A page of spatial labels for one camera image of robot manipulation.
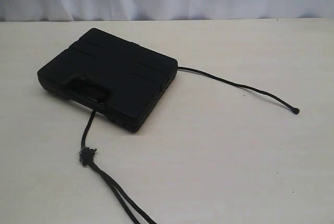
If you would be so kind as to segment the black plastic carry case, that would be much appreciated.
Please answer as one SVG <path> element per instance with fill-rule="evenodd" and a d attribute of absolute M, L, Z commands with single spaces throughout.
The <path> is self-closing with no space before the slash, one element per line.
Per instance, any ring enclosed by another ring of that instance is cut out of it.
<path fill-rule="evenodd" d="M 177 60 L 91 28 L 37 73 L 41 86 L 131 132 L 176 76 Z"/>

